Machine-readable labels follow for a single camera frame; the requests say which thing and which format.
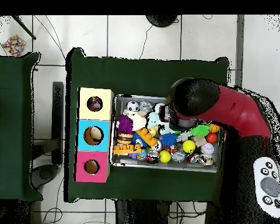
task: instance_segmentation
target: box hole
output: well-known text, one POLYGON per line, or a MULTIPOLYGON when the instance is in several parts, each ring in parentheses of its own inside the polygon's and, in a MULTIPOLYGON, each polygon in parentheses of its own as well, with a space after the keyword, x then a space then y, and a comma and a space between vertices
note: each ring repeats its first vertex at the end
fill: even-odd
POLYGON ((103 101, 100 97, 91 96, 86 105, 90 111, 100 111, 103 108, 103 101))
POLYGON ((88 127, 84 131, 84 141, 89 145, 98 145, 104 139, 104 133, 97 126, 88 127))
POLYGON ((88 160, 84 164, 84 170, 89 174, 96 174, 100 169, 100 165, 96 160, 88 160))

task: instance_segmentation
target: orange ball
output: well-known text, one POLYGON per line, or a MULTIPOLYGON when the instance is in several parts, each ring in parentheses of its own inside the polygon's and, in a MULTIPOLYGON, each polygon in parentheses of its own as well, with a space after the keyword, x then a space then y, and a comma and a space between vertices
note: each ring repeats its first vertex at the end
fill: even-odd
POLYGON ((217 131, 220 130, 220 126, 216 125, 216 124, 211 124, 211 127, 209 128, 209 131, 211 133, 216 133, 217 131))
POLYGON ((209 133, 209 134, 205 137, 205 139, 206 139, 206 141, 209 142, 210 144, 212 144, 212 143, 214 144, 214 143, 217 141, 218 137, 217 137, 217 135, 214 134, 214 133, 209 133))

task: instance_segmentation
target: stacked boxes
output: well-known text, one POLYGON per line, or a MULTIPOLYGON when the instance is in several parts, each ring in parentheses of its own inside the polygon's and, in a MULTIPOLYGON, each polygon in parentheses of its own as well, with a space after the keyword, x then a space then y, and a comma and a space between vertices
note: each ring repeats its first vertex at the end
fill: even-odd
POLYGON ((110 89, 78 88, 74 182, 107 180, 113 97, 110 89))

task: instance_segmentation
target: pink box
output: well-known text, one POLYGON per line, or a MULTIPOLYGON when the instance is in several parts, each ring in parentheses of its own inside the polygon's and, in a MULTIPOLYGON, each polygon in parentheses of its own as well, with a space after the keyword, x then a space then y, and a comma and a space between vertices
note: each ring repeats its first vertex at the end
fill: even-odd
POLYGON ((78 151, 75 168, 74 182, 105 183, 110 172, 108 152, 78 151), (95 174, 89 174, 84 169, 84 164, 88 160, 95 160, 99 164, 99 169, 95 174))

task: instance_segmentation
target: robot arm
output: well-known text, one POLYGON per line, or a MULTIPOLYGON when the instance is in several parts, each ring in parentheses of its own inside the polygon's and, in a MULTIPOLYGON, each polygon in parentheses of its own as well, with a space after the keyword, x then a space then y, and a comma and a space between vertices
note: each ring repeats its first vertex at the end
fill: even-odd
POLYGON ((182 79, 173 85, 170 115, 197 118, 239 132, 238 153, 224 176, 232 176, 221 206, 231 224, 274 224, 280 219, 280 173, 271 147, 271 129, 261 107, 250 96, 210 80, 182 79))

